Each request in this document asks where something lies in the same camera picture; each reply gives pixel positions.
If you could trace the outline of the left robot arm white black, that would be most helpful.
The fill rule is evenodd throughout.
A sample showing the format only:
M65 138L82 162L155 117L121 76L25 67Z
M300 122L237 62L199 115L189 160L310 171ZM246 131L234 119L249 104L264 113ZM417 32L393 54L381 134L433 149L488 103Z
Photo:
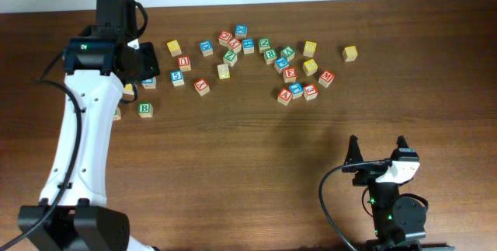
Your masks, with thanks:
M88 26L57 56L63 61L64 115L54 163L35 206L19 210L21 239L38 250L148 250L126 214L109 209L106 160L123 88L159 74L150 43L133 26Z

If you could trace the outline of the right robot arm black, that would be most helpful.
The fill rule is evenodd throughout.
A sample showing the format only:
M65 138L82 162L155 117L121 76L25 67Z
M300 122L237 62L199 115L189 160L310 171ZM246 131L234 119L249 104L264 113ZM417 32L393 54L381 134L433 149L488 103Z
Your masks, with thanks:
M370 195L376 238L368 240L365 249L420 250L419 241L426 237L429 203L418 195L399 192L400 186L413 180L420 166L416 150L400 136L390 157L368 163L361 155L358 137L353 135L344 165L344 173L354 174L352 184L366 187Z

